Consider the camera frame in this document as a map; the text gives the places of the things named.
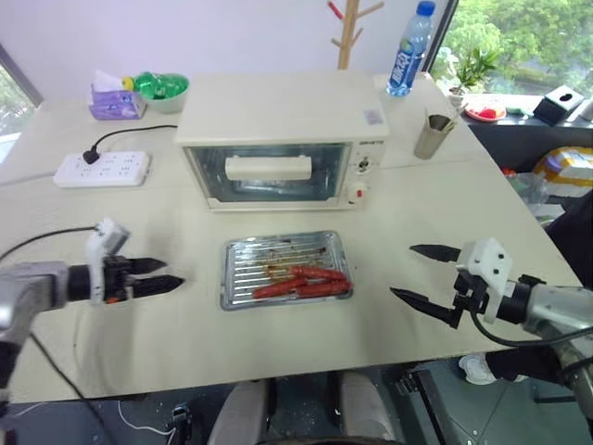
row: potted plant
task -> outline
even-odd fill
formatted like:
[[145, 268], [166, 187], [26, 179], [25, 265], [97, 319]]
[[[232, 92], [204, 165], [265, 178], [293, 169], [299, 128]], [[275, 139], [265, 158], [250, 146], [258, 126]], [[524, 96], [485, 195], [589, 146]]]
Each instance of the potted plant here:
[[455, 69], [455, 75], [459, 81], [458, 86], [449, 88], [449, 100], [455, 108], [461, 108], [463, 98], [470, 88], [482, 85], [488, 80], [488, 73], [496, 69], [498, 52], [482, 51], [474, 48], [470, 51]]

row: sausage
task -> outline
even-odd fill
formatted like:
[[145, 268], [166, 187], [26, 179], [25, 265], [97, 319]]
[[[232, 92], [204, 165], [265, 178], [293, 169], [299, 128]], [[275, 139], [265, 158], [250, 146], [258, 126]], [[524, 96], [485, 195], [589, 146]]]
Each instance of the sausage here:
[[304, 276], [299, 276], [298, 278], [282, 281], [280, 283], [276, 283], [275, 285], [258, 287], [253, 291], [252, 295], [254, 299], [268, 299], [270, 297], [278, 297], [279, 295], [287, 294], [291, 290], [300, 286], [305, 286], [306, 284], [307, 279], [305, 279]]
[[346, 276], [340, 271], [332, 271], [329, 269], [322, 269], [320, 267], [311, 266], [291, 266], [290, 274], [294, 276], [304, 276], [306, 278], [321, 278], [323, 280], [331, 281], [346, 281]]
[[298, 287], [296, 292], [301, 299], [315, 299], [317, 297], [343, 294], [348, 292], [351, 287], [352, 283], [348, 281], [332, 281], [330, 283]]

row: oven handle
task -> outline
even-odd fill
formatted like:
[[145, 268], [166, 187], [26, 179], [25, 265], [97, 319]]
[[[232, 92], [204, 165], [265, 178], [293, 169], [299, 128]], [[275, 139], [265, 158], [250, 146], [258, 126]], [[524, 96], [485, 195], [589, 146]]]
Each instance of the oven handle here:
[[305, 181], [311, 178], [311, 158], [297, 156], [246, 157], [233, 156], [224, 161], [224, 171], [231, 181]]

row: cable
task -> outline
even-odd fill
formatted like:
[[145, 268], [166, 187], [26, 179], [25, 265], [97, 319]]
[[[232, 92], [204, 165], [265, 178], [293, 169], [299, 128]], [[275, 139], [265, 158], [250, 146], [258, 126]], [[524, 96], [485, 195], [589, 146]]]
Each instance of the cable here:
[[6, 258], [8, 255], [10, 255], [15, 250], [18, 250], [18, 249], [22, 248], [23, 246], [27, 246], [28, 244], [32, 243], [33, 241], [37, 241], [38, 239], [48, 238], [49, 236], [54, 236], [54, 235], [70, 234], [72, 232], [86, 232], [86, 231], [94, 230], [94, 229], [95, 229], [95, 227], [93, 225], [89, 225], [86, 227], [72, 227], [70, 229], [55, 230], [53, 232], [47, 232], [45, 234], [34, 236], [33, 238], [29, 238], [29, 239], [23, 241], [22, 243], [18, 243], [13, 248], [10, 248], [6, 252], [4, 252], [2, 255], [0, 255], [0, 261], [2, 261], [4, 258]]
[[486, 330], [482, 322], [478, 319], [477, 313], [475, 311], [470, 311], [470, 315], [472, 316], [473, 324], [478, 331], [480, 331], [485, 337], [488, 337], [490, 340], [499, 343], [499, 345], [508, 346], [510, 348], [526, 348], [532, 346], [552, 346], [557, 345], [558, 343], [563, 343], [565, 341], [574, 340], [575, 338], [588, 336], [589, 334], [593, 334], [593, 326], [586, 327], [585, 329], [579, 329], [578, 331], [571, 332], [570, 334], [565, 334], [563, 336], [555, 337], [555, 338], [548, 338], [546, 340], [524, 340], [524, 341], [514, 341], [514, 340], [507, 340], [506, 338], [497, 337], [494, 334], [490, 333]]
[[25, 415], [26, 413], [28, 413], [29, 411], [33, 411], [35, 408], [38, 408], [40, 406], [44, 406], [46, 405], [48, 402], [47, 401], [40, 401], [39, 403], [35, 403], [34, 405], [31, 405], [28, 408], [25, 408], [24, 410], [22, 410], [19, 413], [15, 413], [15, 414], [11, 414], [13, 417], [21, 417], [22, 415]]
[[11, 179], [10, 181], [5, 181], [3, 183], [0, 183], [0, 188], [8, 187], [10, 185], [28, 183], [29, 181], [35, 181], [36, 179], [51, 178], [55, 174], [56, 174], [56, 172], [45, 172], [45, 173], [32, 174], [31, 176], [24, 176], [24, 177], [18, 178], [18, 179]]
[[159, 434], [161, 436], [172, 436], [175, 433], [175, 430], [177, 429], [177, 428], [172, 428], [169, 431], [161, 431], [160, 429], [153, 428], [152, 426], [136, 426], [134, 424], [131, 424], [130, 422], [128, 422], [128, 420], [126, 420], [126, 418], [123, 416], [123, 413], [121, 412], [121, 401], [120, 400], [118, 400], [118, 411], [120, 412], [120, 417], [121, 417], [121, 420], [123, 421], [123, 423], [137, 431], [146, 430], [146, 431], [152, 431], [153, 433]]
[[103, 417], [101, 416], [99, 411], [97, 411], [93, 404], [86, 397], [84, 397], [82, 392], [78, 389], [76, 385], [74, 385], [74, 383], [68, 378], [68, 376], [65, 375], [61, 369], [59, 369], [45, 345], [39, 340], [39, 338], [33, 332], [31, 332], [29, 336], [31, 337], [31, 340], [33, 340], [33, 343], [37, 345], [39, 351], [45, 356], [45, 358], [49, 362], [49, 365], [54, 369], [54, 371], [56, 371], [56, 374], [58, 374], [62, 378], [62, 380], [64, 380], [64, 382], [68, 384], [68, 386], [76, 393], [76, 395], [82, 401], [82, 403], [86, 405], [86, 407], [89, 409], [95, 420], [98, 422], [99, 425], [101, 425], [101, 428], [103, 428], [103, 430], [105, 431], [106, 436], [109, 436], [109, 439], [112, 443], [118, 443], [115, 440], [113, 432], [105, 425], [105, 421], [103, 420]]
[[153, 125], [152, 127], [138, 127], [138, 128], [126, 128], [125, 130], [117, 130], [115, 132], [103, 134], [99, 139], [91, 146], [91, 149], [86, 150], [82, 153], [82, 157], [86, 161], [87, 164], [92, 164], [99, 159], [99, 154], [96, 151], [97, 146], [114, 134], [122, 134], [122, 133], [129, 133], [129, 132], [141, 132], [144, 130], [156, 130], [157, 128], [177, 128], [177, 125]]

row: toaster oven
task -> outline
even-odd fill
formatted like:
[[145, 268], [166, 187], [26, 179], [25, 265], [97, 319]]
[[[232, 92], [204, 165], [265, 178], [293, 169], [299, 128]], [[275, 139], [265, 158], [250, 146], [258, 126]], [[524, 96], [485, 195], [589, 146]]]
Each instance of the toaster oven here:
[[367, 196], [387, 136], [369, 75], [204, 74], [176, 144], [213, 210], [339, 210]]

